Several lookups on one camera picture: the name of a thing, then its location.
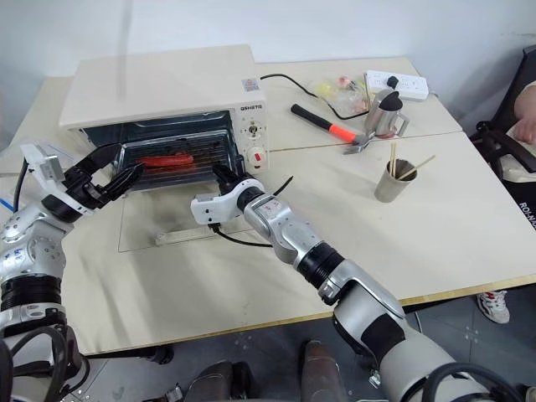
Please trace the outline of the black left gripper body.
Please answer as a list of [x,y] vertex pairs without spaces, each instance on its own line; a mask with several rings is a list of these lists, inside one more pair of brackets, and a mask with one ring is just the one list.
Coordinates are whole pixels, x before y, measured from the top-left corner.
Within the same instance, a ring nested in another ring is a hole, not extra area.
[[89,173],[79,167],[71,167],[64,173],[65,193],[88,209],[101,209],[111,199],[103,187],[94,185],[91,180]]

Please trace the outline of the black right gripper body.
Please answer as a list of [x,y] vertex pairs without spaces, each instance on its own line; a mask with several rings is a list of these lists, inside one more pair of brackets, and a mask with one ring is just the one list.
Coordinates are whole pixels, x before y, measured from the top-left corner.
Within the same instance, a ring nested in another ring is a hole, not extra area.
[[218,178],[217,182],[219,185],[219,193],[221,195],[226,195],[227,193],[231,193],[235,187],[237,187],[240,183],[242,183],[244,180],[246,180],[247,177],[236,177],[236,178]]

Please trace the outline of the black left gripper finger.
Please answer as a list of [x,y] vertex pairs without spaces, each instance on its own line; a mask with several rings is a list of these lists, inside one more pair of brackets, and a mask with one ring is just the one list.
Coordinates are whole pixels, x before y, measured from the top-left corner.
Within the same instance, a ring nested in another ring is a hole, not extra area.
[[107,204],[110,201],[117,200],[139,180],[144,169],[144,163],[137,163],[123,169],[100,190],[100,201],[103,204]]
[[97,147],[69,169],[69,175],[93,175],[112,163],[121,150],[119,143]]

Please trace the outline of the bystander bare hand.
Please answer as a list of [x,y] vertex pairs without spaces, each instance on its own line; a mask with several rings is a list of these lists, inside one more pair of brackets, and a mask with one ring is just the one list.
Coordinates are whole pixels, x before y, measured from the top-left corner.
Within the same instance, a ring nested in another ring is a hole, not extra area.
[[514,138],[517,141],[524,142],[528,145],[534,145],[536,142],[536,119],[534,116],[521,118],[514,127]]

